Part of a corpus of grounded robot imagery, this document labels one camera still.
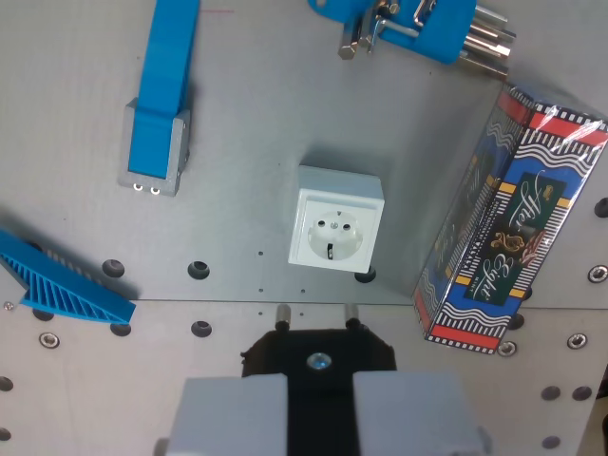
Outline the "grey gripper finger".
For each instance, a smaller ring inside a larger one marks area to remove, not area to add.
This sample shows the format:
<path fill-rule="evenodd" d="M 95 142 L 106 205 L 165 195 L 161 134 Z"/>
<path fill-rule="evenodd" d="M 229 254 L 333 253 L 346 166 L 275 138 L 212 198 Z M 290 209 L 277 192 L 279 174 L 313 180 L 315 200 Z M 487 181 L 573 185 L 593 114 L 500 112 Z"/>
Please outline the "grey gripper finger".
<path fill-rule="evenodd" d="M 360 371 L 353 396 L 362 455 L 489 455 L 460 378 L 444 372 Z"/>
<path fill-rule="evenodd" d="M 169 455 L 288 452 L 288 380 L 283 374 L 189 378 L 168 439 Z"/>

